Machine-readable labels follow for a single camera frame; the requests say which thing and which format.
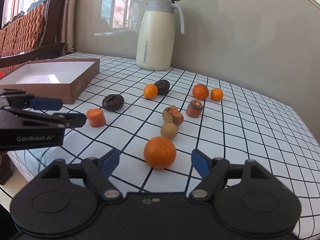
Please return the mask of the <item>bright orange carrot chunk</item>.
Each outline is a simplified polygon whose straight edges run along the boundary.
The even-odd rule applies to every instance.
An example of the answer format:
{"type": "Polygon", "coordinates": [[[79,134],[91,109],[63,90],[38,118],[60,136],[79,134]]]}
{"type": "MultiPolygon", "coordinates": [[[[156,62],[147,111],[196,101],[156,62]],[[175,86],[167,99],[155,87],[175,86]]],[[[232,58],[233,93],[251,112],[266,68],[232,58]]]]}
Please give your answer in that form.
{"type": "Polygon", "coordinates": [[[102,127],[106,124],[102,109],[93,108],[86,112],[86,116],[91,127],[102,127]]]}

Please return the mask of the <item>dark mangosteen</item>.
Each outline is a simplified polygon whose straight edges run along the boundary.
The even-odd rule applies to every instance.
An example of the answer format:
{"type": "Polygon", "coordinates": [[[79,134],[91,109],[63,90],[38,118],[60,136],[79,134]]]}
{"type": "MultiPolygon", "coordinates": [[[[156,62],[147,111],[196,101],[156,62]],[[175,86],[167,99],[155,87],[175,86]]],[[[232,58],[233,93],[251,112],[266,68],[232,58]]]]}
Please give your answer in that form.
{"type": "Polygon", "coordinates": [[[120,110],[124,103],[124,98],[120,94],[110,94],[104,97],[102,107],[107,111],[114,112],[120,110]]]}
{"type": "Polygon", "coordinates": [[[158,95],[166,95],[169,92],[170,89],[170,82],[168,80],[158,80],[154,83],[154,85],[158,89],[158,95]]]}

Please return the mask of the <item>large orange tangerine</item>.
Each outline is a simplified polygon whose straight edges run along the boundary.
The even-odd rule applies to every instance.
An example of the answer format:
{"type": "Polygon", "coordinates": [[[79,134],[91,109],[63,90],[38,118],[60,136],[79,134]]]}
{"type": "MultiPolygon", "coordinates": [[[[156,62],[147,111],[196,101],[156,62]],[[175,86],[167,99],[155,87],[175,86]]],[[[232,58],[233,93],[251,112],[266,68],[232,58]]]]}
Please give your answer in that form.
{"type": "Polygon", "coordinates": [[[174,163],[176,159],[176,147],[166,137],[154,137],[146,143],[143,155],[150,167],[163,170],[174,163]]]}

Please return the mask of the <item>brownish carrot top piece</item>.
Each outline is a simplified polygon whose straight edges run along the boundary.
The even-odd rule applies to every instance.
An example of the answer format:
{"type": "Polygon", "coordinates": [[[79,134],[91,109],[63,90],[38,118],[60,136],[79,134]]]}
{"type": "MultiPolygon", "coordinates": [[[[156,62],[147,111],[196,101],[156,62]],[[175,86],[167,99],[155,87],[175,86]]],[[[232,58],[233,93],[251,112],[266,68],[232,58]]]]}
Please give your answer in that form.
{"type": "Polygon", "coordinates": [[[203,105],[199,100],[191,100],[186,110],[187,116],[198,118],[203,110],[203,105]]]}

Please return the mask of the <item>small orange kumquat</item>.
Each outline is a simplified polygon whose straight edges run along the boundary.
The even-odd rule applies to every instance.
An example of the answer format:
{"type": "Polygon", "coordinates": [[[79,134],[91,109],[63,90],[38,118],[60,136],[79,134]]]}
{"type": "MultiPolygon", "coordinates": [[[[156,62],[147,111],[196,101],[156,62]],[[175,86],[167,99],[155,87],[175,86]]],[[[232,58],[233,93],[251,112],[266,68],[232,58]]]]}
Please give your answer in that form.
{"type": "Polygon", "coordinates": [[[148,84],[144,87],[143,95],[146,99],[154,99],[158,94],[158,88],[154,84],[148,84]]]}

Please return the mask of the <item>brown cardboard box white inside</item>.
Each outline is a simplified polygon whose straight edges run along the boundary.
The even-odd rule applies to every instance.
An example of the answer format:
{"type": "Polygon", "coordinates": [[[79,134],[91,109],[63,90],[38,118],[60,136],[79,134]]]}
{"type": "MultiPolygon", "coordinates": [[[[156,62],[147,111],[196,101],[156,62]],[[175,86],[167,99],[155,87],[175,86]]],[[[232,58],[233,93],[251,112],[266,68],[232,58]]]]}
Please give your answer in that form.
{"type": "Polygon", "coordinates": [[[99,59],[52,59],[22,64],[1,77],[1,88],[73,104],[100,69],[99,59]]]}

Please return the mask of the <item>wooden sofa with orange cushion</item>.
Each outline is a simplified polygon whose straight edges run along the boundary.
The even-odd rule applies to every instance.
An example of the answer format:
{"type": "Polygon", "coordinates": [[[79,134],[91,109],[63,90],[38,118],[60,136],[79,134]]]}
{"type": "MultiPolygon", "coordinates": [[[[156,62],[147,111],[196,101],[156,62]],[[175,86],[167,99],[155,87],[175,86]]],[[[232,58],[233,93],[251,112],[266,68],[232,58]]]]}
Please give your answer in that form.
{"type": "Polygon", "coordinates": [[[1,29],[1,72],[61,52],[65,0],[46,0],[1,29]]]}

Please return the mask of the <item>cut carrot end piece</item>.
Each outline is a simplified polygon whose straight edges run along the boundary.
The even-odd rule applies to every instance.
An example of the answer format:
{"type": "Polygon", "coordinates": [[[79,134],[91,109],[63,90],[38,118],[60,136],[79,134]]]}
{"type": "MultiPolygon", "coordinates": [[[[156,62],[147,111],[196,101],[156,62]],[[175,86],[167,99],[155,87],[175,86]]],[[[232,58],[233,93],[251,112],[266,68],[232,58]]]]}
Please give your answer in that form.
{"type": "Polygon", "coordinates": [[[173,123],[180,126],[184,122],[184,117],[176,106],[170,106],[163,110],[162,113],[164,123],[173,123]]]}

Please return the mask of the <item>small orange far right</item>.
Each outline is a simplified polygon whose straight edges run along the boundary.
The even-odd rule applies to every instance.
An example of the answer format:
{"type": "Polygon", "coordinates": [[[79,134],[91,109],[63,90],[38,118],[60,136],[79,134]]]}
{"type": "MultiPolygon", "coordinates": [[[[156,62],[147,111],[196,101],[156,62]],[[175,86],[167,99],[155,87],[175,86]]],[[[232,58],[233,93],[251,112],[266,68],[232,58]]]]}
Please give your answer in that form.
{"type": "Polygon", "coordinates": [[[223,99],[223,91],[219,88],[213,88],[210,92],[210,96],[214,101],[221,101],[223,99]]]}

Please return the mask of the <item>black white grid tablecloth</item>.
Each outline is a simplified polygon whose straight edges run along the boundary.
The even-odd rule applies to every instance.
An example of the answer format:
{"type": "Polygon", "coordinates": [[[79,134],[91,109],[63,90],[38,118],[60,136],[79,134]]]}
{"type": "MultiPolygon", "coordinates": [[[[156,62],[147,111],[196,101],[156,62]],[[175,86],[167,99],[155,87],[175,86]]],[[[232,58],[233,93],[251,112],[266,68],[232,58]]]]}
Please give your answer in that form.
{"type": "Polygon", "coordinates": [[[10,158],[26,180],[32,180],[54,159],[68,163],[100,157],[112,148],[120,150],[120,163],[110,181],[127,192],[185,192],[200,182],[191,165],[191,152],[199,149],[211,158],[233,164],[258,161],[300,200],[302,213],[295,227],[301,239],[319,239],[319,144],[297,113],[281,102],[257,92],[186,70],[170,68],[153,72],[134,60],[100,56],[98,75],[63,113],[86,113],[100,108],[103,98],[120,94],[124,106],[104,113],[106,124],[67,129],[61,147],[11,152],[10,158]],[[144,87],[168,80],[166,95],[146,99],[144,87]],[[146,164],[146,143],[160,135],[163,110],[170,106],[185,114],[196,84],[223,91],[221,101],[207,99],[198,118],[184,117],[174,139],[175,162],[160,171],[146,164]]]}

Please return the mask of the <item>orange tangerine far right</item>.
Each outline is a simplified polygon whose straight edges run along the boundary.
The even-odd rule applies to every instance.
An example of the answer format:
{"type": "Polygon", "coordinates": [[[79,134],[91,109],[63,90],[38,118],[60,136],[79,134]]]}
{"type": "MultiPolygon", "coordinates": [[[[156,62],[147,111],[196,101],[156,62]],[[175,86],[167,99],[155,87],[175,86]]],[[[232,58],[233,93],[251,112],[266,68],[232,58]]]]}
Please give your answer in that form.
{"type": "Polygon", "coordinates": [[[203,84],[196,84],[193,87],[192,94],[197,100],[206,100],[209,96],[209,90],[203,84]]]}

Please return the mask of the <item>cream thermos jug grey lid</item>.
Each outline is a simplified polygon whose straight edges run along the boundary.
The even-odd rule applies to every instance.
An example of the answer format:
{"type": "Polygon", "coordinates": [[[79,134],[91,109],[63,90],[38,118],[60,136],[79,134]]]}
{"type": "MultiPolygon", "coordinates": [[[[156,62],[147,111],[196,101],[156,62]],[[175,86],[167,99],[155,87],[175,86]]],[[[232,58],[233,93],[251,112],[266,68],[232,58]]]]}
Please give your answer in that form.
{"type": "Polygon", "coordinates": [[[136,64],[162,71],[171,66],[175,42],[175,10],[180,19],[180,32],[185,34],[185,22],[178,0],[149,0],[138,34],[136,64]]]}

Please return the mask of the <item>beige floral curtain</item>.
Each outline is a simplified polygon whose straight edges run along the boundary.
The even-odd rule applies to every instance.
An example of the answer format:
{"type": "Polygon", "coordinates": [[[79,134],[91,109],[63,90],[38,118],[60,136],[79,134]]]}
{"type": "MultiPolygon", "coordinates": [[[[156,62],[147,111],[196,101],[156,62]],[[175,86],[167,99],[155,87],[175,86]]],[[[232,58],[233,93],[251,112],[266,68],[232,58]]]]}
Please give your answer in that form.
{"type": "Polygon", "coordinates": [[[74,52],[74,15],[76,0],[65,0],[60,25],[59,41],[65,44],[63,54],[74,52]]]}

